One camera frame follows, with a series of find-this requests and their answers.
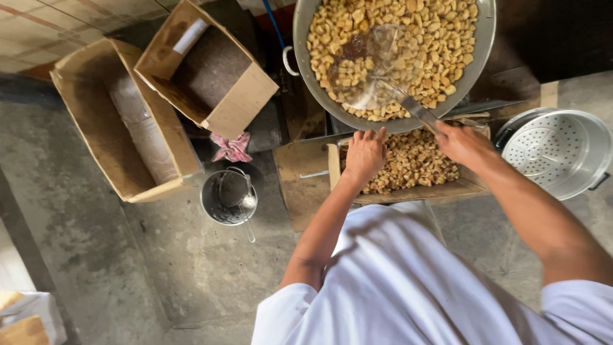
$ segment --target cardboard box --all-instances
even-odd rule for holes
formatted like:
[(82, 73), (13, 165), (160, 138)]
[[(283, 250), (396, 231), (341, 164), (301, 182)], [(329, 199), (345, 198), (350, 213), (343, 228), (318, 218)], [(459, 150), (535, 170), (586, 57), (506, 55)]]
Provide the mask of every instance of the cardboard box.
[[(96, 163), (120, 198), (130, 203), (154, 201), (191, 188), (183, 184), (183, 178), (202, 170), (172, 106), (132, 70), (141, 54), (127, 43), (102, 39), (66, 56), (51, 72)], [(134, 84), (128, 88), (130, 92), (112, 95), (110, 80), (120, 73), (124, 83)], [(117, 97), (124, 102), (121, 106)], [(143, 119), (148, 121), (146, 130), (138, 128)], [(135, 144), (128, 130), (133, 126), (135, 132), (152, 127), (158, 132), (148, 132)], [(150, 152), (139, 153), (137, 149), (137, 144), (149, 149), (148, 142), (170, 156), (175, 178), (163, 184), (155, 182), (143, 161)]]
[(134, 69), (196, 125), (228, 139), (243, 133), (279, 88), (234, 36), (189, 0), (174, 8)]
[[(487, 127), (480, 130), (481, 133), (490, 137), (490, 130)], [(330, 190), (333, 190), (341, 177), (341, 164), (339, 148), (349, 145), (349, 139), (344, 139), (338, 144), (328, 144), (328, 170), (330, 172)], [(399, 203), (410, 200), (429, 200), (436, 198), (446, 198), (451, 196), (470, 196), (480, 194), (488, 190), (485, 183), (470, 169), (460, 166), (460, 178), (432, 187), (417, 185), (412, 188), (393, 190), (389, 194), (359, 194), (354, 200), (361, 205), (368, 204), (387, 204)]]

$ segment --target concrete floor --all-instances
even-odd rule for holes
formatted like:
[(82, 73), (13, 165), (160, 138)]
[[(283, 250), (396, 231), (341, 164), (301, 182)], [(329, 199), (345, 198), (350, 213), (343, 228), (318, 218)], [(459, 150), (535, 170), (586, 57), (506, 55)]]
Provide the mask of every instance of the concrete floor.
[[(613, 72), (559, 90), (560, 107), (613, 129)], [(198, 188), (154, 203), (119, 201), (65, 109), (2, 103), (0, 123), (8, 124), (0, 167), (83, 344), (249, 343), (257, 304), (276, 290), (298, 238), (270, 152), (253, 161), (266, 188), (251, 244), (242, 226), (204, 215)], [(189, 183), (202, 185), (215, 169)], [(565, 204), (613, 251), (613, 182)], [(540, 264), (491, 196), (434, 211), (451, 250), (539, 309)]]

